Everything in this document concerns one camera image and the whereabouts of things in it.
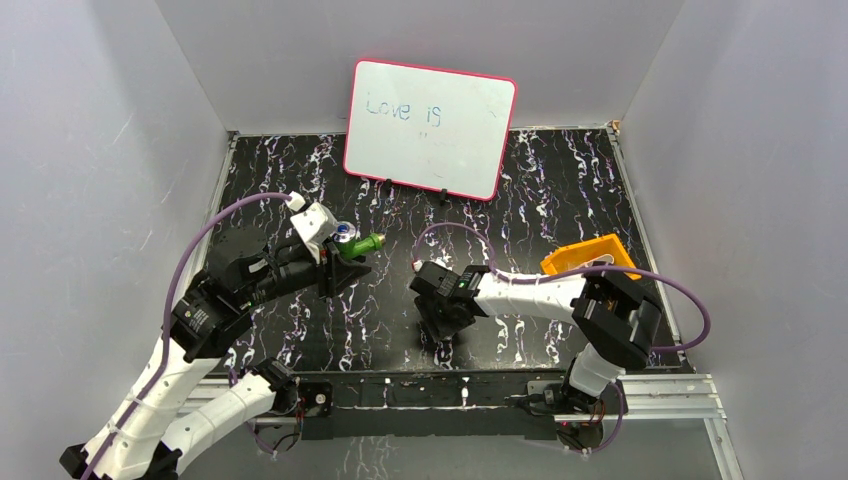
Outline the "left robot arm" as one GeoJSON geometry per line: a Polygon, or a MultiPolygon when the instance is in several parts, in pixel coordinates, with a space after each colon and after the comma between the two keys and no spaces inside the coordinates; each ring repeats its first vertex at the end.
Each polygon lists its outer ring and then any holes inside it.
{"type": "Polygon", "coordinates": [[[60,462],[74,479],[176,479],[205,450],[261,415],[301,417],[299,377],[267,359],[215,399],[181,416],[195,387],[252,324],[253,310],[308,288],[328,298],[365,276],[381,234],[353,236],[346,224],[271,247],[254,227],[226,231],[183,296],[170,303],[153,354],[107,424],[69,446],[60,462]]]}

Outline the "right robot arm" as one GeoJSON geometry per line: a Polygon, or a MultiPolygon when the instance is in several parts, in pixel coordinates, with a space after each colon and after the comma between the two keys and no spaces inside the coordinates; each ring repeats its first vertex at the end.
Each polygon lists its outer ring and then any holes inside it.
{"type": "Polygon", "coordinates": [[[557,275],[506,274],[482,265],[456,273],[432,261],[417,261],[413,269],[415,305],[435,340],[501,315],[564,320],[582,332],[587,345],[560,386],[510,399],[532,415],[592,413],[608,386],[648,365],[663,319],[657,297],[608,263],[557,275]]]}

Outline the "green water faucet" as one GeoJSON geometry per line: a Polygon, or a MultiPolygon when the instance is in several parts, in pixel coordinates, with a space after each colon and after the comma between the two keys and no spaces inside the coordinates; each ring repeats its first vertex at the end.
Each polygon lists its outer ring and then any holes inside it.
{"type": "Polygon", "coordinates": [[[371,233],[361,236],[355,225],[350,222],[340,222],[336,226],[333,242],[339,255],[345,260],[351,260],[381,250],[385,245],[385,235],[371,233]]]}

